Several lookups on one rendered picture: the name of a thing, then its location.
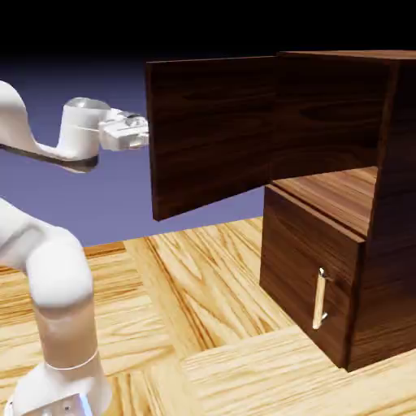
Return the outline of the dark wood cabinet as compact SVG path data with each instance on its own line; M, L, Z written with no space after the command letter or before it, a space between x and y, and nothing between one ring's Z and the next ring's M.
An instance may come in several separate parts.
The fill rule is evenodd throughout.
M340 368L416 349L416 51L280 52L275 104L268 185L364 240Z

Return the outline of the dark wood cabinet door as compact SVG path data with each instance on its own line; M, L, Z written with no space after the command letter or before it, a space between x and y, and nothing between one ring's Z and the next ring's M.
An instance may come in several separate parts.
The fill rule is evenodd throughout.
M275 64L266 56L145 65L155 220L268 181Z

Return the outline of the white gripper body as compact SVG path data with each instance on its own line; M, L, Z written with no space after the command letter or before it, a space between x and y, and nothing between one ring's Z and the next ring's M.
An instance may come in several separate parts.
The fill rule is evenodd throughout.
M104 150L135 150L149 144L149 125L146 119L101 122L98 132Z

